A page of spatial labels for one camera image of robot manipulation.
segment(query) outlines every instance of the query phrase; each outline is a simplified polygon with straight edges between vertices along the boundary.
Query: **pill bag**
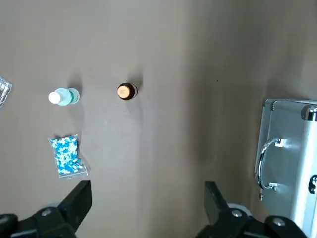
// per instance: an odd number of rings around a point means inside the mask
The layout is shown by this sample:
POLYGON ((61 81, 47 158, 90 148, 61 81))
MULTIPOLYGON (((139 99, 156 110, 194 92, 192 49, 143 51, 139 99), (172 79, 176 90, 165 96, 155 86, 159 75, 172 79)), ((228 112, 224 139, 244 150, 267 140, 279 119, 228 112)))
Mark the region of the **pill bag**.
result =
POLYGON ((59 178, 88 176, 84 162, 78 157, 77 135, 49 139, 54 149, 54 158, 59 178))

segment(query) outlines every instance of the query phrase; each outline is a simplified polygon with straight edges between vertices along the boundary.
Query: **black plastic part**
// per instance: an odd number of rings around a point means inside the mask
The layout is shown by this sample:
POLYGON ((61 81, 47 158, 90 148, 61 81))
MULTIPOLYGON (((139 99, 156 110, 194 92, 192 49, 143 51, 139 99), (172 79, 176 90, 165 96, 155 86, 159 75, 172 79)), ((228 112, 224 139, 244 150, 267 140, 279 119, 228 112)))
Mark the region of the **black plastic part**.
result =
POLYGON ((65 222, 76 232, 92 206, 90 180, 83 180, 59 204, 65 222))
POLYGON ((8 236, 16 229, 18 217, 14 214, 0 215, 0 237, 8 236))
POLYGON ((298 226, 287 218, 268 217, 259 222, 239 209, 228 208, 214 182, 205 182, 205 210, 211 223, 215 213, 217 221, 202 229, 196 238, 306 238, 298 226), (285 226, 277 226, 274 218, 281 218, 285 226))
POLYGON ((10 218, 0 222, 0 238, 75 238, 75 232, 91 206, 91 183, 84 180, 58 207, 41 209, 19 222, 13 214, 0 215, 0 218, 10 218))
POLYGON ((275 234, 276 237, 282 238, 305 238, 306 235, 303 233, 301 229, 291 220, 285 217, 279 216, 270 216, 267 217, 264 222, 275 234), (284 226, 277 226, 273 220, 274 218, 280 218, 285 223, 284 226))

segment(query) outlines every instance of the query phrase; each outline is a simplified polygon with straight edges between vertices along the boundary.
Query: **screw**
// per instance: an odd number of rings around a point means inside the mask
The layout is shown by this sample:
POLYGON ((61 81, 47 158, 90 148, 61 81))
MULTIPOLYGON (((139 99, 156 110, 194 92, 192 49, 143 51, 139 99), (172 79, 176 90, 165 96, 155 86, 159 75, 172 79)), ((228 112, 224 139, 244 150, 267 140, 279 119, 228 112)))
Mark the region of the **screw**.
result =
POLYGON ((51 210, 50 209, 46 209, 46 210, 44 210, 43 212, 42 212, 42 216, 47 216, 47 215, 49 215, 51 213, 51 210))
POLYGON ((0 218, 0 225, 6 223, 9 220, 8 216, 4 216, 2 218, 0 218))
POLYGON ((279 227, 284 227, 285 226, 285 222, 282 219, 280 219, 280 218, 277 218, 277 217, 274 218, 273 222, 274 222, 274 224, 276 224, 279 227))
POLYGON ((235 217, 242 217, 242 213, 239 210, 233 210, 232 215, 235 217))

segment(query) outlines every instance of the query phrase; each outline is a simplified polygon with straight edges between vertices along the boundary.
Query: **plastic bottle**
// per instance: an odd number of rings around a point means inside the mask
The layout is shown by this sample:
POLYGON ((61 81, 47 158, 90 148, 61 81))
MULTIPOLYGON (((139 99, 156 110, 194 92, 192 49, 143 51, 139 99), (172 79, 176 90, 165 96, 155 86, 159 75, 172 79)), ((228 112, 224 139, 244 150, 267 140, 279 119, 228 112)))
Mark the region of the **plastic bottle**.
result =
POLYGON ((57 88, 49 94, 49 101, 59 106, 78 103, 80 94, 75 88, 57 88))

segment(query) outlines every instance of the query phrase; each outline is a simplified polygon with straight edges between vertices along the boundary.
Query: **white bottle cap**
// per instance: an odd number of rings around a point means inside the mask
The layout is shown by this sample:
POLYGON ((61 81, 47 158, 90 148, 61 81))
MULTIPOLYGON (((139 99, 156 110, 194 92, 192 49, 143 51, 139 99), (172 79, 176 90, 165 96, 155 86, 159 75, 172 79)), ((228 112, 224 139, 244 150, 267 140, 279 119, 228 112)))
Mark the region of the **white bottle cap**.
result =
POLYGON ((49 94, 49 101, 53 104, 59 103, 61 100, 60 95, 57 92, 51 92, 49 94))

